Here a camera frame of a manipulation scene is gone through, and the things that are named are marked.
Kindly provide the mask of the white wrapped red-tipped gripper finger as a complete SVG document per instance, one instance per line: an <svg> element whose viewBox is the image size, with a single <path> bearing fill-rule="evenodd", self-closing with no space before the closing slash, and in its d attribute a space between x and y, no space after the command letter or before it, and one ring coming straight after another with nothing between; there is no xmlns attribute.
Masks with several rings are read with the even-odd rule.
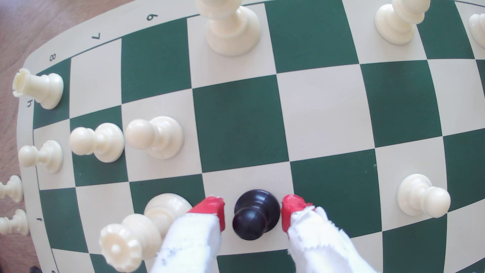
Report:
<svg viewBox="0 0 485 273"><path fill-rule="evenodd" d="M171 225L151 272L215 272L225 229L224 200L208 196Z"/></svg>
<svg viewBox="0 0 485 273"><path fill-rule="evenodd" d="M376 272L324 208L288 194L282 200L281 216L296 272Z"/></svg>

